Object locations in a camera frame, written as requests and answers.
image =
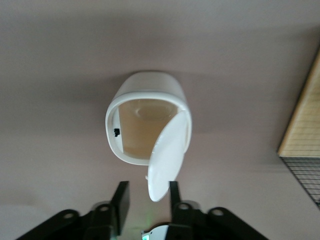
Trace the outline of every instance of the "white plastic container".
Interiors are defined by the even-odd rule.
[[[180,171],[192,133],[192,118],[178,81],[163,72],[139,72],[116,93],[105,117],[114,154],[148,165],[150,198],[157,202]]]

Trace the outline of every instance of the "hinged lid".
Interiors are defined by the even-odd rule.
[[[160,201],[174,181],[184,160],[187,144],[188,118],[185,111],[179,112],[164,127],[157,138],[148,167],[148,190],[152,201]]]

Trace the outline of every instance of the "wooden board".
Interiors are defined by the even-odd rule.
[[[320,158],[320,53],[278,150],[280,157]]]

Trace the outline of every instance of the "wire mesh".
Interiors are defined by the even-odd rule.
[[[282,157],[282,160],[320,208],[320,158]]]

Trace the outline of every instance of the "white ceiling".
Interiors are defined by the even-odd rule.
[[[320,43],[320,1],[12,1],[0,7],[0,239],[85,214],[130,181],[122,240],[170,217],[117,159],[105,113],[132,73],[172,74],[193,135],[177,180],[270,240],[318,240],[320,211],[279,146]]]

